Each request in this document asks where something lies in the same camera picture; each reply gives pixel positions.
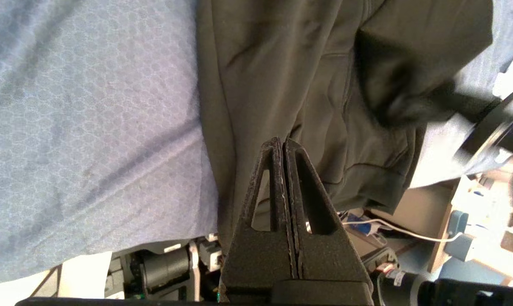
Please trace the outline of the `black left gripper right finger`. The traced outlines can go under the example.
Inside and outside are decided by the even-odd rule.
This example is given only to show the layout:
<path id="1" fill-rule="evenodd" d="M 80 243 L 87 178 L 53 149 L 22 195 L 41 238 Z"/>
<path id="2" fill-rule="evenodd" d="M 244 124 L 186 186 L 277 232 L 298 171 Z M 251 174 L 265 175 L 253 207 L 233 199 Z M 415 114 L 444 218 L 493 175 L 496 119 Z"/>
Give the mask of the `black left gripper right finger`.
<path id="1" fill-rule="evenodd" d="M 298 298 L 370 298 L 373 284 L 305 149 L 284 144 Z"/>

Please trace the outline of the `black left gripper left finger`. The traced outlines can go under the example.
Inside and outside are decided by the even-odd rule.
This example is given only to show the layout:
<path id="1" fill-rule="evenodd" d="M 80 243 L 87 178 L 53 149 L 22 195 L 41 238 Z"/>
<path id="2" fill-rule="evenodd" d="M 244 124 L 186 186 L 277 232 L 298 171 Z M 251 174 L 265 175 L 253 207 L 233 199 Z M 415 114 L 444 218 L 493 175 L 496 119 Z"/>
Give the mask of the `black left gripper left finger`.
<path id="1" fill-rule="evenodd" d="M 220 298 L 268 298 L 276 282 L 295 279 L 298 275 L 282 156 L 279 138 L 262 144 L 223 265 Z M 251 225 L 265 170 L 270 175 L 271 229 L 258 231 Z"/>

